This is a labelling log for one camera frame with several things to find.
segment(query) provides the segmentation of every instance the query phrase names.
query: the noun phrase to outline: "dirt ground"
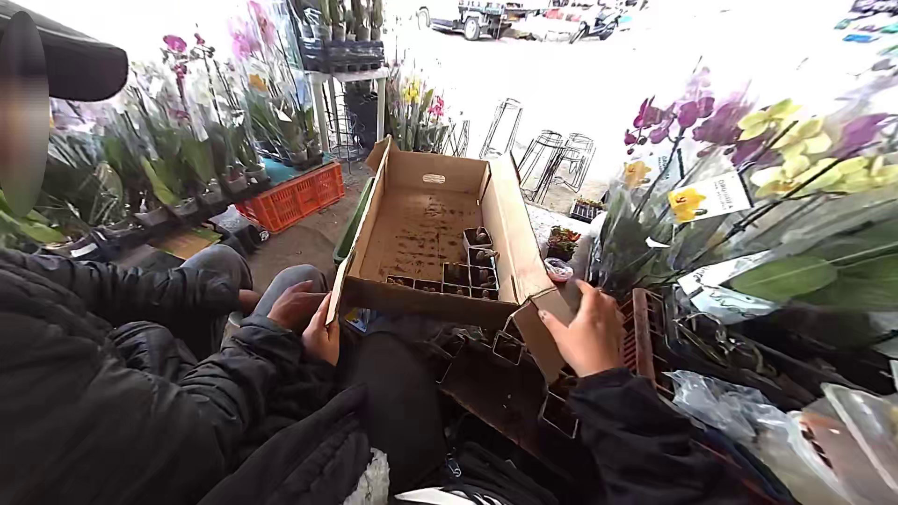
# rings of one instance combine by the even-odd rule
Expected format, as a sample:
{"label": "dirt ground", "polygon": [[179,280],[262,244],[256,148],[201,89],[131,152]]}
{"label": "dirt ground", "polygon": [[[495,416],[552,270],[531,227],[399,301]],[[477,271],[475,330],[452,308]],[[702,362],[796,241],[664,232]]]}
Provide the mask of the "dirt ground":
{"label": "dirt ground", "polygon": [[262,292],[278,272],[293,265],[310,264],[324,272],[332,283],[336,268],[333,252],[358,205],[365,181],[373,173],[364,164],[343,163],[346,195],[337,203],[303,218],[287,230],[272,235],[250,257],[255,289]]}

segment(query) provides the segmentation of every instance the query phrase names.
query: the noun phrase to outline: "black puffer jacket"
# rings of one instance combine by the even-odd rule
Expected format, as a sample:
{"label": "black puffer jacket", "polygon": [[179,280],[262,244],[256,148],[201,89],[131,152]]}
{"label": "black puffer jacket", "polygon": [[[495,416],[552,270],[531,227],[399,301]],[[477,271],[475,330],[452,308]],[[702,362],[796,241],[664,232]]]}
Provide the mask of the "black puffer jacket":
{"label": "black puffer jacket", "polygon": [[[248,318],[177,384],[126,368],[108,338],[238,308],[214,273],[158,274],[0,249],[0,503],[196,503],[266,415],[302,343]],[[145,352],[154,352],[151,345]]]}

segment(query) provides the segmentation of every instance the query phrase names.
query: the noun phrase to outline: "sleeve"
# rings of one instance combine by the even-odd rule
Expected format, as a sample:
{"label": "sleeve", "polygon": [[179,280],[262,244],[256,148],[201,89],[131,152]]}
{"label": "sleeve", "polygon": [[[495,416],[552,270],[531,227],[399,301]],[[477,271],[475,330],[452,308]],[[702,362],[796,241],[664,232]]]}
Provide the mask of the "sleeve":
{"label": "sleeve", "polygon": [[300,367],[303,341],[264,315],[253,315],[217,354],[200,361],[178,384],[211,422],[232,454],[250,426],[265,417],[269,390]]}
{"label": "sleeve", "polygon": [[581,379],[568,401],[615,505],[750,503],[724,465],[691,439],[690,421],[626,368]]}
{"label": "sleeve", "polygon": [[138,320],[168,324],[184,316],[225,315],[240,308],[238,288],[213,271],[143,272],[8,249],[0,250],[0,260],[71,290],[89,312],[113,325]]}

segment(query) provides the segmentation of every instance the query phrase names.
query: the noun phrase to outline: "cardboard box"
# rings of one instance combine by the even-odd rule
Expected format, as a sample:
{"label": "cardboard box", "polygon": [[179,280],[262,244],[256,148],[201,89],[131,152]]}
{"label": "cardboard box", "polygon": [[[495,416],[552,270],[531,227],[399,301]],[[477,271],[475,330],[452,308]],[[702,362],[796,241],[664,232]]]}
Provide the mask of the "cardboard box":
{"label": "cardboard box", "polygon": [[[366,162],[377,174],[352,249],[337,270],[330,330],[338,303],[492,329],[510,318],[546,380],[554,380],[564,361],[537,311],[564,323],[573,314],[546,275],[511,156],[486,162],[408,153],[387,137]],[[439,282],[443,263],[466,262],[462,230],[477,226],[489,230],[499,252],[498,301],[385,283],[388,275]]]}

